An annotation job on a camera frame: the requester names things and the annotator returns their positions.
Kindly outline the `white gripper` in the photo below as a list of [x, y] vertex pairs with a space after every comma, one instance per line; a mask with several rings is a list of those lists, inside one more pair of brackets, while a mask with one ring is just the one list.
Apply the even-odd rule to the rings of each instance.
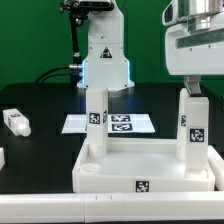
[[198, 75], [224, 75], [224, 21], [213, 19], [211, 29], [190, 34], [184, 23], [165, 34], [166, 66], [171, 75], [187, 75], [184, 86], [190, 96], [201, 94]]

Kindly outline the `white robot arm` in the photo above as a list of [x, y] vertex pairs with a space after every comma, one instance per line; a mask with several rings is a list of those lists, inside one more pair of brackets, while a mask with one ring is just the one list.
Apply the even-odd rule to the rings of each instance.
[[190, 96], [202, 95], [205, 75], [224, 75], [224, 0], [171, 0], [162, 14], [170, 75], [184, 77]]

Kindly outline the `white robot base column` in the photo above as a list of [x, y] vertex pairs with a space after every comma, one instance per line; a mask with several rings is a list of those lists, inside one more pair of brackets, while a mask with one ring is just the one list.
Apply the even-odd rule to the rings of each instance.
[[124, 16], [117, 5], [112, 11], [89, 14], [88, 54], [77, 86], [112, 92], [135, 86], [130, 62], [124, 55]]

